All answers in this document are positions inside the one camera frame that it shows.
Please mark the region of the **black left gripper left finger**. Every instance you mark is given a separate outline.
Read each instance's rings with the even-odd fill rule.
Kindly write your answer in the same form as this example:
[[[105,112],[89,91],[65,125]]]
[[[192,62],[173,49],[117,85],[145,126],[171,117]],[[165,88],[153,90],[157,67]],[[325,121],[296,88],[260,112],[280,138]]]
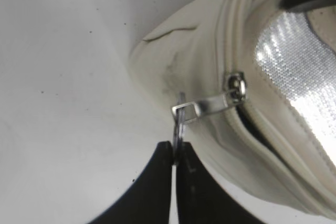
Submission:
[[[159,142],[131,187],[91,223],[169,223],[173,151]]]

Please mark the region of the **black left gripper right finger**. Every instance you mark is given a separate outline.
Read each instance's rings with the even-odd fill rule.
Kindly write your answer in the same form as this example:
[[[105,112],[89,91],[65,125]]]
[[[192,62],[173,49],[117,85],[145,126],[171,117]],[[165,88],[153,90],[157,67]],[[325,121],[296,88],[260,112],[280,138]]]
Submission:
[[[191,143],[178,148],[176,199],[179,223],[263,223],[212,177]]]

